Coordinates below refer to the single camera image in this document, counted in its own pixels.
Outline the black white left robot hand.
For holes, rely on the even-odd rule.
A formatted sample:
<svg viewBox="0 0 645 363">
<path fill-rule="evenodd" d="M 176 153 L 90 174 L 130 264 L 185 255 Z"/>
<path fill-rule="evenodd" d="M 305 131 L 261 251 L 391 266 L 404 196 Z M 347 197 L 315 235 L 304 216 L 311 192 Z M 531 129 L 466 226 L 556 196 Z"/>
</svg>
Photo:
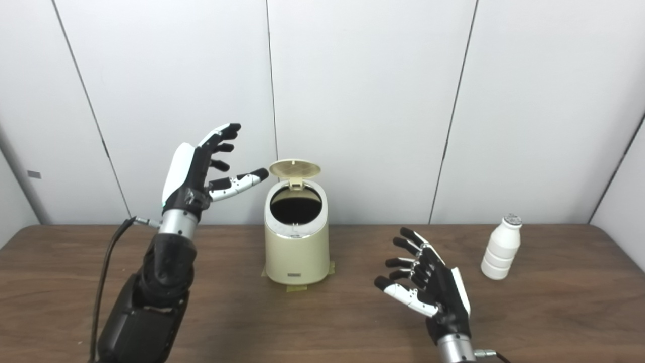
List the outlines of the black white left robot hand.
<svg viewBox="0 0 645 363">
<path fill-rule="evenodd" d="M 232 152 L 230 140 L 237 138 L 241 125 L 228 123 L 212 129 L 198 146 L 182 143 L 175 150 L 170 169 L 164 182 L 162 214 L 171 210 L 187 212 L 201 219 L 202 212 L 214 202 L 232 198 L 257 186 L 267 179 L 266 168 L 258 168 L 248 174 L 207 181 L 210 168 L 228 172 L 228 163 L 212 159 L 218 152 Z"/>
</svg>

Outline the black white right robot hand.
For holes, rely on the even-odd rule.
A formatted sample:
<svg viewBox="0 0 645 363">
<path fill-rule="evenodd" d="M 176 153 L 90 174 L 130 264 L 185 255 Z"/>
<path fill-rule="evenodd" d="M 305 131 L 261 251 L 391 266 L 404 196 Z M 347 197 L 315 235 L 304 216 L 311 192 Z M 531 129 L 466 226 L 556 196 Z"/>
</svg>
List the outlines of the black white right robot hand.
<svg viewBox="0 0 645 363">
<path fill-rule="evenodd" d="M 394 246 L 412 258 L 389 258 L 387 267 L 396 267 L 389 276 L 378 276 L 374 285 L 426 319 L 426 328 L 435 344 L 449 335 L 472 338 L 470 301 L 458 267 L 449 267 L 434 246 L 416 231 L 401 227 Z"/>
</svg>

